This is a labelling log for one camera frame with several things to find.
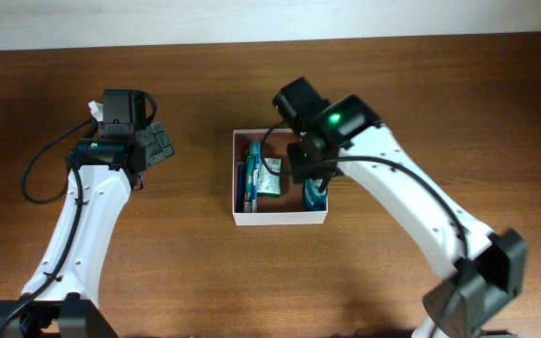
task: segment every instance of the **open box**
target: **open box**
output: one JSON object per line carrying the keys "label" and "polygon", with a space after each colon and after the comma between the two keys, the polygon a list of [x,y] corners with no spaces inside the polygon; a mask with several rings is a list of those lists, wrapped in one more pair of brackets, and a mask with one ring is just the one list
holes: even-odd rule
{"label": "open box", "polygon": [[[303,207],[303,184],[294,184],[291,177],[281,177],[281,197],[258,197],[257,213],[237,212],[238,207],[238,161],[246,161],[246,150],[254,140],[261,141],[267,130],[233,131],[233,217],[236,225],[317,224],[325,222],[329,202],[324,211],[306,211]],[[281,170],[289,167],[287,145],[298,142],[299,137],[290,129],[273,131],[264,153],[267,158],[281,159]]]}

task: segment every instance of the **white wall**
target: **white wall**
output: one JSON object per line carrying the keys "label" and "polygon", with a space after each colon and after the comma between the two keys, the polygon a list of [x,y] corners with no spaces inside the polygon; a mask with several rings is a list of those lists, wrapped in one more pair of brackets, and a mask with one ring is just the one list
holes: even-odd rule
{"label": "white wall", "polygon": [[541,31],[541,0],[0,0],[0,50]]}

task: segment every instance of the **brown table surface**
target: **brown table surface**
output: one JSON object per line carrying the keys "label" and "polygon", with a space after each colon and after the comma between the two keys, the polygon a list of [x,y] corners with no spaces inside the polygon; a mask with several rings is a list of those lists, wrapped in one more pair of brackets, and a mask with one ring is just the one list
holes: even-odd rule
{"label": "brown table surface", "polygon": [[[19,296],[62,206],[23,200],[24,167],[104,88],[130,87],[155,95],[177,155],[147,172],[116,223],[100,309],[120,335],[418,325],[439,280],[350,179],[332,183],[323,225],[233,222],[232,130],[279,120],[271,99],[300,75],[331,100],[360,95],[458,203],[529,241],[524,293],[486,327],[541,337],[541,34],[0,52],[0,300]],[[62,186],[75,140],[36,166],[33,194]]]}

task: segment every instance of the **cardboard box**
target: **cardboard box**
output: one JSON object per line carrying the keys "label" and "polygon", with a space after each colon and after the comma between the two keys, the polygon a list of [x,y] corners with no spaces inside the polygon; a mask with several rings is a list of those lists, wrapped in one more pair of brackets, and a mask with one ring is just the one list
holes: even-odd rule
{"label": "cardboard box", "polygon": [[[233,217],[236,225],[319,224],[325,222],[329,201],[324,211],[305,211],[302,184],[294,184],[291,177],[281,177],[281,197],[259,197],[257,213],[237,212],[238,161],[245,161],[246,149],[253,140],[262,140],[267,130],[233,131]],[[298,142],[299,137],[290,129],[272,132],[265,144],[265,156],[281,159],[282,170],[289,168],[287,145]]]}

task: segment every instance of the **wooden table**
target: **wooden table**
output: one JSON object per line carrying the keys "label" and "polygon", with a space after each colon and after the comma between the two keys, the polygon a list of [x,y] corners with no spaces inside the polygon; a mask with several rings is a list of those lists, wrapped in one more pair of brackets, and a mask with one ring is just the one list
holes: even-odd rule
{"label": "wooden table", "polygon": [[[329,337],[413,328],[439,280],[389,214],[347,178],[323,225],[237,228],[231,135],[279,116],[278,89],[305,75],[331,100],[357,93],[458,203],[529,241],[525,292],[487,328],[541,337],[541,34],[0,52],[0,300],[15,299],[62,203],[31,205],[24,167],[89,116],[104,88],[155,95],[175,158],[124,207],[100,309],[124,336]],[[63,185],[76,137],[29,189]]]}

